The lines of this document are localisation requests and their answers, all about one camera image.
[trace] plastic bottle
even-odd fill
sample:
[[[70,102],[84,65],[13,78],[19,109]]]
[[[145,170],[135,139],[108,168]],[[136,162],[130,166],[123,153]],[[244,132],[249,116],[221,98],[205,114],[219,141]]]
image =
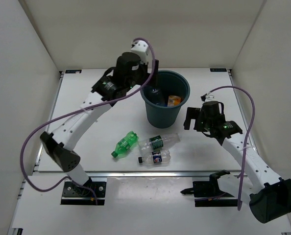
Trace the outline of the plastic bottle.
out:
[[[155,152],[145,154],[143,157],[138,157],[140,164],[153,165],[157,163],[168,163],[170,161],[170,151],[162,149]]]
[[[147,98],[153,104],[166,106],[164,96],[160,88],[149,87],[147,91]]]
[[[112,153],[112,156],[115,158],[119,154],[126,152],[135,142],[138,141],[138,138],[139,137],[137,134],[133,131],[128,132],[128,134],[116,144],[115,151]]]
[[[160,135],[155,136],[150,139],[140,141],[139,148],[144,155],[146,152],[152,152],[159,148],[171,148],[174,144],[180,142],[180,138],[178,134],[168,134],[168,135]]]

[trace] bottle label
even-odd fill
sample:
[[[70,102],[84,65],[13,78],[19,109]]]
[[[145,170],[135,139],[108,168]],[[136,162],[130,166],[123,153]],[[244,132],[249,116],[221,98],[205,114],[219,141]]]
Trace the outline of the bottle label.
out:
[[[121,141],[119,141],[118,145],[122,148],[130,149],[130,144],[125,139],[122,139]]]
[[[152,152],[152,156],[153,156],[153,162],[154,163],[162,162],[161,151]]]
[[[149,139],[151,142],[152,149],[162,148],[163,147],[163,140],[161,136],[156,136]]]

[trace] blue label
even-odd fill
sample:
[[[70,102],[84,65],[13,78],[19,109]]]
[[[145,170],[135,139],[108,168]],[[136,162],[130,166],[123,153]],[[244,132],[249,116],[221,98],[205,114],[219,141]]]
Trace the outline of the blue label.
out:
[[[162,162],[161,151],[152,152],[152,156],[153,156],[153,162],[154,163]]]

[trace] robotic arm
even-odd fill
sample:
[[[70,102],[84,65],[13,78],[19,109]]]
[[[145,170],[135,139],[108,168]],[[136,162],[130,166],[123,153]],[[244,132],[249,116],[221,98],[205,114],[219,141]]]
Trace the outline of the robotic arm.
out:
[[[185,130],[189,130],[191,119],[195,119],[194,130],[215,138],[242,165],[244,135],[234,121],[225,120],[223,103],[208,101],[202,108],[188,108]],[[241,200],[260,222],[267,223],[291,212],[291,179],[283,180],[252,148],[246,152],[245,172],[252,184],[243,184]],[[239,180],[228,171],[210,175],[210,182],[215,193],[238,197]]]
[[[77,184],[91,186],[91,179],[80,164],[80,157],[73,151],[77,142],[89,127],[116,103],[106,104],[93,109],[86,109],[93,104],[111,101],[126,96],[135,85],[142,85],[149,77],[146,60],[149,47],[144,41],[134,42],[131,52],[123,53],[116,63],[116,67],[109,68],[103,77],[92,86],[88,97],[81,104],[84,112],[75,114],[67,119],[52,133],[43,132],[40,139],[46,153],[59,167]],[[155,71],[149,85],[155,86],[159,61],[155,61]]]

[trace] bottle inside bin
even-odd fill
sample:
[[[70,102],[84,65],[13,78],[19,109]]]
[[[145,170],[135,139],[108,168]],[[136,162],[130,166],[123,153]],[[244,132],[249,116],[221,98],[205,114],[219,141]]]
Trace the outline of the bottle inside bin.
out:
[[[171,148],[174,144],[180,142],[179,135],[175,134],[167,134],[167,135],[159,135],[152,137],[150,139],[140,141],[139,148],[141,153],[144,155],[146,152],[152,152],[156,149],[160,148]]]
[[[159,151],[149,152],[143,157],[139,157],[140,164],[155,165],[157,163],[168,163],[170,161],[170,151],[168,149],[162,149]]]

